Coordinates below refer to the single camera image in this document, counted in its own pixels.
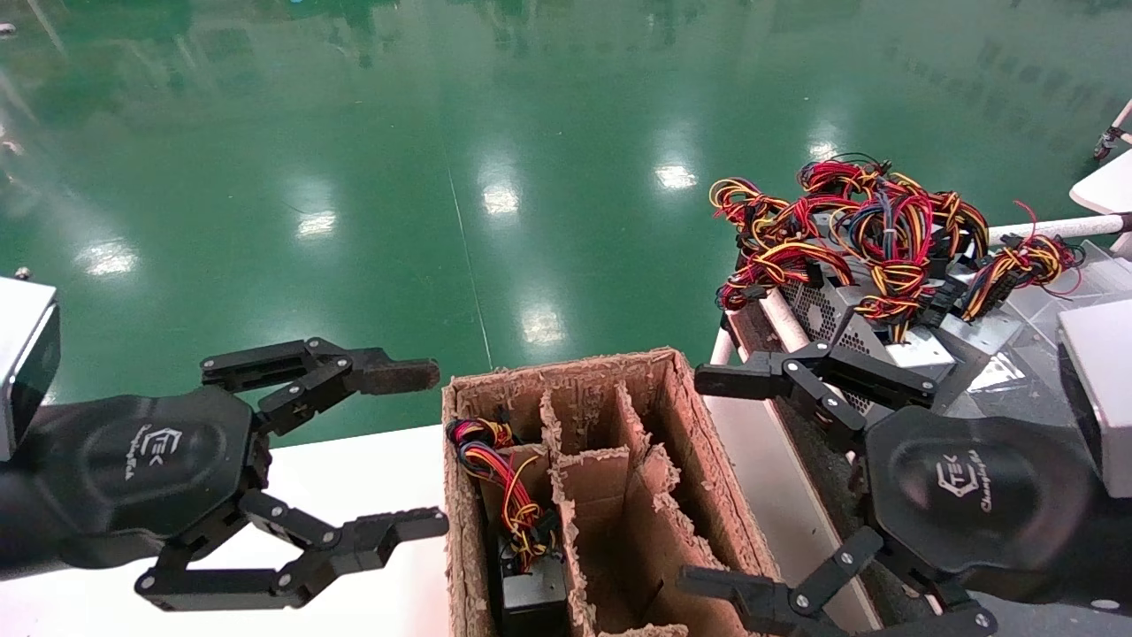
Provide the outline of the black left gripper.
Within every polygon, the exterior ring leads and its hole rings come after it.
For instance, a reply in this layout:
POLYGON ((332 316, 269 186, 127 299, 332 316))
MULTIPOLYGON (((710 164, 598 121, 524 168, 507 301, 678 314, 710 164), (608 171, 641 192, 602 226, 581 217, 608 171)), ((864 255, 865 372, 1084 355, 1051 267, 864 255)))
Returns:
POLYGON ((448 517, 431 507, 331 526, 259 491, 271 456, 255 431, 288 434, 348 396, 415 394, 438 382, 431 358, 395 360, 320 337, 206 358, 205 387, 183 395, 49 406, 26 440, 26 494, 82 536, 165 541, 186 532, 134 585, 162 611, 300 609, 342 577, 385 568, 401 544, 444 536, 448 517), (258 388, 272 393, 256 415, 231 395, 258 388), (278 569, 190 568, 247 525, 300 554, 278 569))

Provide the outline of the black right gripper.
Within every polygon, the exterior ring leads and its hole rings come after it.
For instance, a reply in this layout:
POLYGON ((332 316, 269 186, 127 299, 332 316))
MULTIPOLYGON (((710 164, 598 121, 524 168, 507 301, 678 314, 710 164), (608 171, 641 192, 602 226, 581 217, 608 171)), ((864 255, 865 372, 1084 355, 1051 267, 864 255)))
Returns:
MULTIPOLYGON (((943 418, 937 384, 854 348, 812 342, 752 352, 740 365, 697 365, 704 396, 784 399, 830 434, 864 434, 844 394, 895 411, 861 438, 869 519, 908 569, 974 586, 1055 586, 1103 484, 1075 430, 1014 418, 943 418)), ((844 636, 825 605, 884 553, 861 528, 797 587, 772 578, 683 565, 678 588, 730 603, 748 632, 844 636)), ((962 589, 942 614, 872 636, 994 636, 998 621, 962 589)))

